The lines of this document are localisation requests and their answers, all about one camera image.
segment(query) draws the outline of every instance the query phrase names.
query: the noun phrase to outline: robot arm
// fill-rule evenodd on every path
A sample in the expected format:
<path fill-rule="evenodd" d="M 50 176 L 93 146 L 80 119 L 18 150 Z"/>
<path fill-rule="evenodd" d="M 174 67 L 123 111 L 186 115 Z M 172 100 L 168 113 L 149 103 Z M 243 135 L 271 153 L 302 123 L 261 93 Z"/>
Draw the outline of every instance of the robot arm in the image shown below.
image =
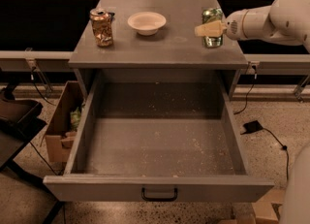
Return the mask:
<path fill-rule="evenodd" d="M 207 23 L 196 27 L 195 32 L 197 36 L 210 36 L 214 28 Z M 218 33 L 226 33 L 232 40 L 304 45 L 310 53 L 310 0 L 274 0 L 271 6 L 234 12 Z"/>

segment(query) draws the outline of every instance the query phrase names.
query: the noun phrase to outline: speckled floor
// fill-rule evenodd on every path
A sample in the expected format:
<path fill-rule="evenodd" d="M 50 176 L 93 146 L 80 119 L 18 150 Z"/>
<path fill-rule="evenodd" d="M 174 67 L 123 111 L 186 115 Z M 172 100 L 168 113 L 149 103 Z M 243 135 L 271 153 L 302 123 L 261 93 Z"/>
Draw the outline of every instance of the speckled floor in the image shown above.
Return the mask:
<path fill-rule="evenodd" d="M 55 106 L 44 105 L 41 119 L 49 122 Z M 240 101 L 232 101 L 235 111 L 244 107 Z M 49 101 L 56 104 L 57 98 Z M 253 101 L 249 99 L 244 112 L 235 116 L 240 133 L 244 132 L 243 124 L 258 120 L 264 128 L 289 148 L 290 167 L 295 156 L 310 142 L 308 128 L 310 102 L 298 101 Z M 33 140 L 34 146 L 47 159 L 47 150 L 43 135 L 45 129 Z M 286 187 L 286 154 L 279 144 L 266 131 L 241 135 L 241 140 L 248 155 L 250 175 L 270 178 L 276 188 Z M 15 161 L 27 172 L 36 176 L 52 175 L 51 170 L 28 145 L 21 151 Z M 61 163 L 50 163 L 54 170 L 61 170 Z M 0 174 L 0 218 L 1 223 L 42 223 L 55 200 L 42 190 L 20 181 L 9 169 Z M 221 219 L 230 219 L 235 204 L 214 203 L 67 203 L 65 212 L 59 211 L 53 223 L 218 223 Z"/>

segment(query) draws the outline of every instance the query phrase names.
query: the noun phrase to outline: bowl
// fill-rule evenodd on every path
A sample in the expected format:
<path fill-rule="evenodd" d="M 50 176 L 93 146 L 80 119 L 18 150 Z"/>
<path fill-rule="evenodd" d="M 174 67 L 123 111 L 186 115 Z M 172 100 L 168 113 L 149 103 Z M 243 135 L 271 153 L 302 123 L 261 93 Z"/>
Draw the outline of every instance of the bowl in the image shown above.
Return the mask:
<path fill-rule="evenodd" d="M 130 16 L 128 24 L 139 34 L 149 36 L 156 34 L 166 24 L 166 19 L 158 13 L 140 12 Z"/>

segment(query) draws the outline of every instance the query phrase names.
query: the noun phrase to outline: soda can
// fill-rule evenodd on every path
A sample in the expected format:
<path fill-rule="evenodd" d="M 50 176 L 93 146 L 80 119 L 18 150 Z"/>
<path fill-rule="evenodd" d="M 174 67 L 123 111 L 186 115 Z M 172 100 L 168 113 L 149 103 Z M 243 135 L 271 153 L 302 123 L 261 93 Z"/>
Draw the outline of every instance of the soda can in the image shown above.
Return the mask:
<path fill-rule="evenodd" d="M 113 44 L 111 15 L 101 8 L 90 11 L 90 20 L 99 47 L 107 47 Z"/>
<path fill-rule="evenodd" d="M 212 22 L 214 20 L 222 20 L 223 11 L 221 8 L 210 8 L 202 12 L 202 24 Z M 202 43 L 206 48 L 217 48 L 223 44 L 223 35 L 220 37 L 202 37 Z"/>

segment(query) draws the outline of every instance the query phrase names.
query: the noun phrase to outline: drawer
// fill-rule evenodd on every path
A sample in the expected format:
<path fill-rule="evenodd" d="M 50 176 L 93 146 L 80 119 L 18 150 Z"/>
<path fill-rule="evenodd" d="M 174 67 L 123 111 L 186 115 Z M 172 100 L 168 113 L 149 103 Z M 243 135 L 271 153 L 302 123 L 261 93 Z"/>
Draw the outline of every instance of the drawer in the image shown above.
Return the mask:
<path fill-rule="evenodd" d="M 48 189 L 60 201 L 257 201 L 273 183 L 247 175 L 217 72 L 158 70 L 97 72 L 65 173 L 46 176 Z"/>

